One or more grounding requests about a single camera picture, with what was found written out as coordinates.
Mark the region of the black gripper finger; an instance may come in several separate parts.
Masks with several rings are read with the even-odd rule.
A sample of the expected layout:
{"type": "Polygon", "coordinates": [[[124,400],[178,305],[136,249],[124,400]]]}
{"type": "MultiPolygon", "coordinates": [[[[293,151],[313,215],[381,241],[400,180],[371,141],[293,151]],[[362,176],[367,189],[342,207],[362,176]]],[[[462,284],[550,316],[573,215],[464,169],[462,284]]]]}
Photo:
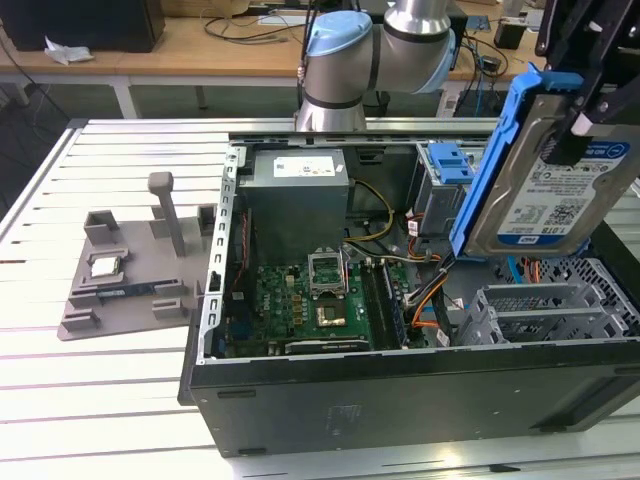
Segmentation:
{"type": "Polygon", "coordinates": [[[586,75],[594,69],[591,53],[598,32],[590,25],[598,13],[598,2],[547,1],[535,54],[545,59],[545,71],[586,75]]]}
{"type": "Polygon", "coordinates": [[[573,165],[586,151],[600,127],[638,124],[639,31],[617,34],[579,30],[561,34],[548,46],[547,64],[553,71],[576,73],[582,83],[568,101],[564,118],[554,127],[543,159],[573,165]]]}

